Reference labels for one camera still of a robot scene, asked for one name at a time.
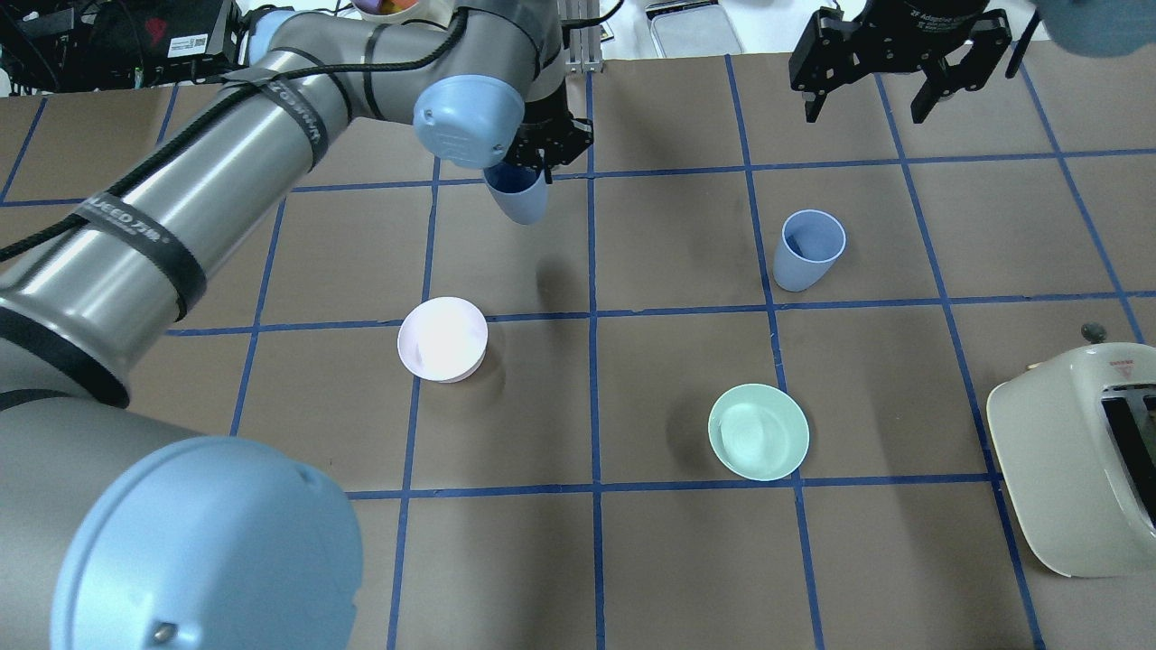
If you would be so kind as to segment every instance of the black strap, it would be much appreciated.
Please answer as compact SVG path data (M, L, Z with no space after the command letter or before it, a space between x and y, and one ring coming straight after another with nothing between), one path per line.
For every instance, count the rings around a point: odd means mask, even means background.
M102 404L117 408L128 406L128 391L112 372L72 341L36 320L0 306L0 339L36 355Z
M60 391L50 391L45 389L23 389L18 391L8 391L6 393L0 393L0 412L8 411L9 408L15 408L22 404L28 404L30 401L52 399L54 397L68 397L68 393L62 393Z
M381 34L385 32L385 28L390 27L388 23L381 23L373 28L373 34L369 36L369 40L365 42L365 57L363 57L362 62L369 64L373 61L373 50L377 49L377 39L381 38ZM362 81L365 86L365 103L369 105L370 112L373 117L380 120L385 119L381 115L381 109L377 105L377 98L373 97L373 73L365 71L362 73Z
M317 112L313 104L299 90L284 81L258 83L257 87L297 121L302 132L305 133L305 138L309 139L309 146L313 149L313 164L309 169L317 167L317 163L325 157L325 152L329 149L329 133L325 128L321 113Z
M313 64L317 67L325 66L325 61L318 59L317 57L310 54L304 50L298 50L297 47L281 46L281 47L274 47L269 50L269 52L289 52L290 54L297 54L302 59L305 59L306 61ZM338 75L333 74L332 72L325 73L325 76L329 77L329 81L332 81L333 84L338 87L338 93L341 93L341 99L346 103L346 119L348 121L353 121L354 103L349 99L349 91L346 90L346 84L341 83L341 81L338 79Z
M205 268L176 235L143 212L108 192L101 192L76 206L73 214L88 220L96 229L119 237L164 273L177 290L180 311L177 320L184 318L205 295L208 285Z

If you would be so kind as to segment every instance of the grid square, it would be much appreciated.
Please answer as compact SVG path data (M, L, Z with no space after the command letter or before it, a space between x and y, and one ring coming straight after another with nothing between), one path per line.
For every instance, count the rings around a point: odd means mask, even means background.
M1065 152L1156 147L1156 47L1107 60L1033 42L1023 64Z
M394 320L422 298L430 191L290 194L264 323Z
M1080 335L1084 323L1104 325L1110 341L1133 340L1116 300L962 304L953 313L985 422L992 389L1023 375L1031 363L1088 345Z
M1156 573L1111 578L1069 578L1031 552L1011 500L1006 498L1031 603L1048 648L1147 648L1156 637L1151 615Z
M247 352L246 334L162 337L129 374L131 411L228 435Z
M208 291L201 302L184 320L175 323L173 328L247 327L253 324L275 221L274 214L261 217L229 261L209 279Z
M68 215L71 206L22 206L0 208L0 246L15 244L29 235L57 223ZM15 266L24 257L0 261L0 273Z
M588 350L585 320L491 324L469 381L422 384L413 486L590 482Z
M603 481L736 479L706 421L727 390L776 384L766 313L601 318L598 360Z
M794 493L607 493L607 648L809 648Z
M1132 312L1148 345L1156 342L1156 298L1132 298Z
M8 97L0 102L0 124L5 125L0 130L0 191L8 183L8 175L16 164L20 148L24 145L24 138L28 136L42 101L43 97Z
M790 54L731 59L751 163L896 157L883 102L873 80L840 88L827 99L818 121L808 124L803 98L791 88L787 59Z
M1068 158L1084 207L1125 290L1156 289L1156 156Z
M591 497L409 503L398 648L594 647Z
M413 376L395 327L265 332L239 435L328 474L346 490L401 487Z
M921 72L883 75L904 154L922 157L1050 153L1052 142L1023 77L1005 79L1001 74L1010 57L1008 50L983 89L959 90L950 101L936 104L924 124L911 121L910 104L927 76Z
M573 113L575 117L590 117L586 115L586 75L568 74L565 84L566 105L570 108L570 112ZM595 135L601 138L601 128L595 127ZM586 173L587 155L588 153L583 153L583 155L575 158L575 162L555 169L554 173ZM482 170L466 169L449 161L442 161L442 170L438 178L442 180L480 179L482 178Z
M169 116L169 128L164 132L164 140L172 140L173 135L180 133L181 128L209 105L220 90L220 83L178 87L177 101L172 104L172 115Z
M417 140L413 126L357 118L298 185L428 182L432 178L433 154Z
M357 618L347 650L381 650L390 634L390 607L393 603L393 567L398 548L398 514L394 500L354 501L354 514L362 531L365 569L354 598Z
M759 171L755 173L755 192L777 304L939 295L899 165ZM783 223L806 208L838 219L847 245L813 287L787 291L775 282L775 252Z
M951 296L1111 291L1055 161L911 168Z
M823 640L1031 648L988 483L807 488Z
M599 171L742 164L719 57L607 61L594 75L594 123Z
M805 477L985 471L940 306L781 311L778 325L810 422Z
M49 97L7 200L73 199L104 190L153 150L170 93L147 88Z
M506 217L484 185L438 190L430 295L465 296L483 313L590 308L586 182L558 180L542 221Z
M595 182L602 310L763 304L742 173Z

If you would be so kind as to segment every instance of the blue cup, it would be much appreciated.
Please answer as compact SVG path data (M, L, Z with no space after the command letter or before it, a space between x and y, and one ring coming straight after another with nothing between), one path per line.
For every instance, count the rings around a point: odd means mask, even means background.
M514 223L529 226L546 215L546 175L505 161L488 168L482 176L490 195Z
M837 219L823 210L799 210L783 224L775 250L775 282L801 291L817 282L846 246L847 234Z

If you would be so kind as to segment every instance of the mint green bowl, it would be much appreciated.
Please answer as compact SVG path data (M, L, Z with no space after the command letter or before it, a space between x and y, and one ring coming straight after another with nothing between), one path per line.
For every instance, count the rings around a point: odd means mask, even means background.
M722 393L711 408L707 434L714 456L754 481L773 481L794 472L810 446L802 409L787 393L766 384L743 384Z

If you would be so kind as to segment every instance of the light blue cup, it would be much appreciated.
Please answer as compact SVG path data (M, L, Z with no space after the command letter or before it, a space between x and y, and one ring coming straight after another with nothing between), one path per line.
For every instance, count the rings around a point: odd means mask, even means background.
M765 384L735 386L714 402L711 449L744 479L773 481L794 472L810 446L810 427L790 396Z
M823 210L805 209L787 217L775 250L775 282L788 291L801 291L827 273L843 254L847 234L837 219Z
M502 212L514 223L529 226L546 215L546 173L507 162L483 172L486 186Z

